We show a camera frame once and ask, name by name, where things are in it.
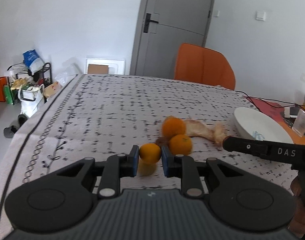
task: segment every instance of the clear plastic cup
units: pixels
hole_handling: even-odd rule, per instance
[[[302,109],[299,110],[298,116],[294,121],[294,125],[292,129],[300,137],[302,137],[305,134],[305,111],[303,111]]]

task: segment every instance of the black cable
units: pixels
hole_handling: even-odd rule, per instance
[[[256,106],[256,104],[253,102],[253,100],[252,100],[251,98],[259,99],[259,100],[265,102],[267,105],[272,106],[272,107],[274,107],[274,108],[284,108],[284,107],[290,107],[290,106],[299,106],[302,110],[305,111],[305,109],[303,108],[303,106],[305,107],[305,105],[299,105],[299,104],[296,104],[296,103],[284,102],[284,101],[274,100],[274,99],[266,99],[266,98],[251,97],[251,96],[247,95],[247,93],[245,93],[245,92],[243,92],[243,91],[236,91],[236,92],[245,94],[245,95],[249,98],[249,100],[251,101],[251,103],[253,103],[253,105],[254,105],[255,107],[257,107],[257,106]],[[269,103],[268,103],[267,101],[265,101],[265,100],[277,101],[277,102],[281,102],[281,103],[285,103],[285,104],[292,104],[292,105],[289,105],[289,106],[273,106],[273,105],[269,104]]]

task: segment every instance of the white plate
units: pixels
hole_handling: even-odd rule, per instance
[[[235,125],[245,139],[293,143],[289,134],[269,116],[247,107],[234,112]]]

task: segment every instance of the door handle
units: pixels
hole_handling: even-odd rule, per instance
[[[151,17],[151,13],[147,13],[146,14],[146,20],[145,20],[145,25],[144,25],[144,33],[148,33],[148,29],[149,29],[149,23],[159,23],[158,21],[154,21],[150,19]]]

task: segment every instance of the floor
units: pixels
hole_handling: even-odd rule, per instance
[[[0,163],[11,143],[11,139],[5,138],[3,130],[12,125],[18,126],[17,116],[20,114],[20,104],[7,105],[0,102]]]

